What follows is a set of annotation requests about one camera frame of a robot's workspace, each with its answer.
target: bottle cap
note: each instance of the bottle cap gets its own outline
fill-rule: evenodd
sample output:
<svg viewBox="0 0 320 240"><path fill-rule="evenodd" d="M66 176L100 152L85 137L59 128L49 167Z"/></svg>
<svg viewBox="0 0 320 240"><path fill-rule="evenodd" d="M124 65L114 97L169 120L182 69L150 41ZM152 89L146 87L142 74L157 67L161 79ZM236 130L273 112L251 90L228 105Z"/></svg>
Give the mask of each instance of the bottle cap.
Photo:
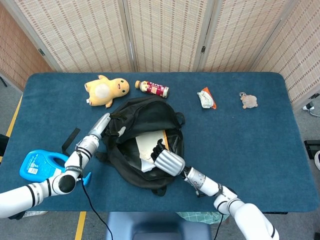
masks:
<svg viewBox="0 0 320 240"><path fill-rule="evenodd" d="M135 86L136 89L139 89L139 88L140 88L140 85L141 85L141 82L140 82L140 81L135 81L134 86Z"/></svg>

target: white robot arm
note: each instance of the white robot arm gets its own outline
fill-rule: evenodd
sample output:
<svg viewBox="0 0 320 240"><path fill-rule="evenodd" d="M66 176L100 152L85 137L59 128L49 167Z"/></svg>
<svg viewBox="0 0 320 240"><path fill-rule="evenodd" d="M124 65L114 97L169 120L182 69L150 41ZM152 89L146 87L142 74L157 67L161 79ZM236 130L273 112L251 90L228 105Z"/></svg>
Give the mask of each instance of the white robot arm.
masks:
<svg viewBox="0 0 320 240"><path fill-rule="evenodd" d="M265 215L251 203L244 203L226 186L223 186L193 167L186 167L185 160L171 151L165 149L160 139L151 154L154 165L164 172L178 176L182 175L184 181L207 196L216 197L215 208L222 214L231 215L245 239L247 240L279 240L278 231L269 222Z"/></svg>
<svg viewBox="0 0 320 240"><path fill-rule="evenodd" d="M52 176L43 182L35 182L0 194L0 219L13 216L39 205L50 196L65 195L72 192L77 178L82 175L92 155L97 151L101 133L110 122L110 113L103 115L65 162L65 173Z"/></svg>

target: black cable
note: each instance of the black cable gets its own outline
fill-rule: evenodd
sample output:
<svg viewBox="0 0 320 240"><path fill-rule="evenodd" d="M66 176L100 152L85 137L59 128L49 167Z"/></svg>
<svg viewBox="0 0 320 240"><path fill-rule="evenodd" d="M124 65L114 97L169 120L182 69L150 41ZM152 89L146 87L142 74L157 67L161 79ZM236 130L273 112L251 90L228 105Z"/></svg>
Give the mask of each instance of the black cable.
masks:
<svg viewBox="0 0 320 240"><path fill-rule="evenodd" d="M219 228L220 228L223 220L224 220L224 215L221 214L221 221L220 221L219 226L218 226L218 228L217 228L217 230L216 230L215 237L214 237L213 240L216 240L216 238L217 238L217 236L218 236Z"/></svg>
<svg viewBox="0 0 320 240"><path fill-rule="evenodd" d="M82 155L81 155L81 153L78 152L78 151L77 151L77 154L78 154L78 156L79 156L79 165L80 165L80 168L82 168ZM106 228L107 228L108 231L110 232L110 234L111 234L111 240L114 240L114 236L113 236L110 228L108 227L108 224L106 224L106 222L100 217L100 215L97 213L97 211L94 209L94 206L93 206L92 203L91 203L90 197L89 197L89 195L88 195L88 193L87 193L87 190L86 190L86 188L85 188L84 178L83 178L83 175L82 175L82 174L80 174L80 179L81 179L82 189L83 189L83 191L84 191L84 194L86 195L86 197L87 197L88 200L89 200L89 204L90 204L90 207L91 207L92 211L94 211L94 213L98 216L98 218L101 220L101 222L103 222L103 224L106 226Z"/></svg>

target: chair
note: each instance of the chair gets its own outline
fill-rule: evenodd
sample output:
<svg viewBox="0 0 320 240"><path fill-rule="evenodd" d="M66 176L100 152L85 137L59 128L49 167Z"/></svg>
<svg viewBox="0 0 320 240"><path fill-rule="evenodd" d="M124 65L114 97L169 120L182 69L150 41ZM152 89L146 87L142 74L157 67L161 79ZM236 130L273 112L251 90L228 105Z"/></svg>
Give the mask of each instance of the chair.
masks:
<svg viewBox="0 0 320 240"><path fill-rule="evenodd" d="M209 224L186 221L174 212L110 212L107 224L114 240L212 239ZM106 239L111 240L108 230Z"/></svg>

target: small plush keychain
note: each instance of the small plush keychain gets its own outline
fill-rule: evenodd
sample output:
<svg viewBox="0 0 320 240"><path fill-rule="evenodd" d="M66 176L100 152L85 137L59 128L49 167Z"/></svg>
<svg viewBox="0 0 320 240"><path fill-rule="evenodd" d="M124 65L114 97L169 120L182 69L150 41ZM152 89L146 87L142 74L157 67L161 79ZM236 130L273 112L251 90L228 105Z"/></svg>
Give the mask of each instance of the small plush keychain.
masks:
<svg viewBox="0 0 320 240"><path fill-rule="evenodd" d="M243 103L243 109L251 109L254 107L258 107L257 98L253 95L247 95L245 92L240 92L240 100Z"/></svg>
<svg viewBox="0 0 320 240"><path fill-rule="evenodd" d="M98 78L84 85L89 93L86 102L90 106L105 105L106 108L110 108L114 98L122 97L129 92L129 83L123 78L109 80L103 75L98 75Z"/></svg>

